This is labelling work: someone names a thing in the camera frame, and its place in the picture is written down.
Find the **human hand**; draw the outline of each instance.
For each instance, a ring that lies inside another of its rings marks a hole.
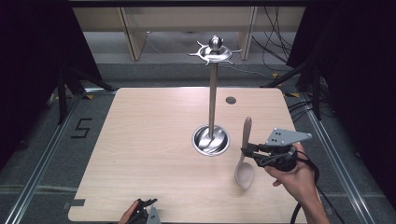
[[[126,212],[124,212],[124,214],[122,215],[119,224],[126,224],[128,222],[129,218],[136,209],[137,205],[138,205],[138,201],[134,201],[131,207],[129,207],[128,210],[126,210]]]
[[[293,146],[297,151],[304,153],[304,148],[301,144],[297,143],[293,144]],[[307,159],[307,157],[301,153],[297,153],[297,156],[305,160]],[[297,202],[302,203],[309,198],[318,197],[314,173],[307,164],[297,161],[296,167],[290,172],[279,171],[273,166],[265,166],[264,169],[270,176],[276,179],[273,186],[277,187],[283,185]]]
[[[304,153],[304,148],[301,144],[297,143],[293,144],[293,146],[297,151]],[[304,160],[308,159],[302,153],[297,153],[297,156]],[[302,206],[308,223],[329,223],[329,219],[327,219],[318,197],[314,172],[307,164],[297,161],[296,167],[290,172],[282,172],[272,166],[265,166],[264,169],[270,176],[276,178],[273,183],[274,187],[283,185],[288,193]]]

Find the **metal pole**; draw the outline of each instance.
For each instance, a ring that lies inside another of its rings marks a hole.
[[[218,86],[218,64],[212,63],[210,68],[210,102],[209,102],[209,137],[213,139],[215,128],[216,89]]]

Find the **cabinet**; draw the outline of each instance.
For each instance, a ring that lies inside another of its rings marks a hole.
[[[147,32],[235,32],[241,58],[248,59],[253,32],[271,32],[276,8],[267,7],[118,7],[74,8],[84,32],[124,32],[133,61]],[[280,7],[279,29],[297,32],[304,7]]]

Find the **wire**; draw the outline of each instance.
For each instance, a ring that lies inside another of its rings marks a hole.
[[[283,154],[279,154],[279,155],[276,155],[276,156],[270,156],[270,157],[262,158],[260,160],[260,166],[264,167],[267,164],[269,164],[271,161],[274,161],[274,160],[282,158],[282,157],[287,157],[287,156],[289,156],[289,153],[283,153]]]
[[[279,47],[279,48],[283,48],[282,46],[280,46],[280,45],[278,45],[277,43],[275,43],[275,42],[271,39],[271,37],[268,36],[267,33],[264,32],[264,35],[265,35],[265,37],[267,37],[267,40],[269,40],[273,45],[275,45],[275,46],[277,46],[277,47]]]
[[[296,115],[294,115],[291,119],[293,120],[293,123],[297,122],[300,118],[303,117],[304,114],[306,114],[308,111],[313,110],[313,108],[308,108],[306,110],[300,111],[299,113],[297,113]]]
[[[310,104],[312,104],[312,103],[313,103],[313,101],[301,102],[300,105],[297,105],[297,106],[295,106],[294,108],[289,108],[289,113],[291,113],[291,112],[293,112],[294,110],[296,110],[296,109],[298,109],[298,108],[301,108],[301,107],[303,107],[303,106],[310,105]]]
[[[301,101],[299,103],[295,103],[293,105],[289,105],[288,108],[292,108],[292,107],[294,107],[296,105],[305,104],[305,103],[312,103],[312,101]]]
[[[270,37],[272,36],[272,33],[275,32],[275,34],[276,34],[277,37],[279,38],[279,41],[280,41],[280,44],[281,44],[281,48],[282,48],[282,50],[283,50],[283,52],[284,52],[284,54],[285,54],[285,57],[286,57],[287,59],[289,59],[289,52],[288,52],[288,50],[287,50],[287,48],[286,48],[284,42],[287,43],[287,44],[290,45],[290,46],[291,46],[291,44],[290,44],[289,42],[287,42],[287,41],[281,36],[281,34],[280,34],[279,19],[278,19],[279,7],[275,7],[275,11],[276,11],[276,20],[275,20],[275,22],[273,22],[273,21],[271,20],[271,17],[270,17],[270,15],[269,15],[269,13],[268,13],[266,7],[264,7],[264,10],[265,10],[265,13],[266,13],[266,15],[267,15],[268,20],[269,20],[270,23],[271,23],[272,28],[273,28]]]
[[[337,212],[337,210],[335,209],[335,207],[332,205],[332,203],[330,202],[329,198],[327,198],[326,194],[323,192],[323,190],[317,185],[317,189],[320,192],[320,194],[323,196],[323,198],[326,200],[326,202],[329,204],[330,208],[332,209],[332,211],[335,213],[335,215],[338,217],[338,219],[340,219],[341,223],[345,223],[345,221],[342,219],[341,215]]]
[[[234,68],[234,67],[231,67],[231,66],[224,66],[224,65],[219,65],[219,67],[232,68],[233,70],[236,70],[236,71],[240,71],[240,72],[244,72],[244,73],[250,73],[250,74],[258,74],[258,75],[260,75],[260,76],[262,76],[262,77],[266,77],[266,78],[270,78],[270,79],[275,79],[274,77],[269,77],[269,76],[267,76],[267,75],[265,75],[265,74],[262,74],[262,73],[259,73],[259,72],[251,72],[251,71],[246,71],[246,70]]]
[[[319,168],[311,161],[311,159],[309,159],[309,157],[305,153],[303,153],[302,151],[297,151],[297,153],[305,155],[306,160],[297,157],[297,161],[301,161],[301,162],[305,163],[306,165],[308,165],[309,168],[311,168],[311,170],[314,172],[314,181],[315,181],[315,185],[316,185],[319,180]],[[300,205],[300,203],[297,203],[296,207],[294,208],[293,214],[291,216],[290,224],[295,223],[300,209],[301,209],[301,205]]]
[[[254,35],[251,37],[262,49],[264,49],[265,51],[269,52],[270,54],[272,54],[274,57],[278,58],[280,61],[282,61],[283,63],[287,63],[288,61],[284,60],[283,58],[281,58],[279,55],[277,55],[276,53],[274,53],[273,51],[271,51],[270,49],[268,49],[267,47],[265,47],[264,45],[262,45],[259,41],[256,40],[256,38],[254,37]]]
[[[165,56],[163,56],[163,53],[162,53],[160,50],[158,50],[158,49],[151,43],[151,41],[149,41],[149,36],[146,38],[146,41],[151,45],[151,47],[152,47],[155,51],[157,51],[157,52],[160,53],[160,55],[163,57],[163,60],[164,60],[164,61],[166,61],[166,62],[168,62],[168,63],[187,63],[187,62],[183,62],[183,61],[174,62],[174,61],[169,61],[169,60],[167,60],[167,59],[165,58]]]
[[[277,69],[277,68],[272,68],[272,67],[268,66],[268,64],[264,60],[264,58],[265,58],[264,55],[265,55],[265,50],[262,51],[262,63],[265,65],[265,67],[267,67],[270,70],[277,71],[277,72],[289,72],[289,70]]]

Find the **wooden table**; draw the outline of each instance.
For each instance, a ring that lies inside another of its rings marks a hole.
[[[225,99],[232,96],[236,104]],[[249,142],[264,143],[275,128],[294,130],[277,89],[218,88],[215,124],[230,135],[226,152],[207,157],[192,146],[194,131],[208,123],[209,88],[120,89],[108,112],[72,206],[73,221],[117,221],[138,198],[157,198],[162,222],[289,223],[296,205],[283,187],[250,158],[254,182],[238,187],[245,118]],[[305,222],[301,211],[297,222]]]

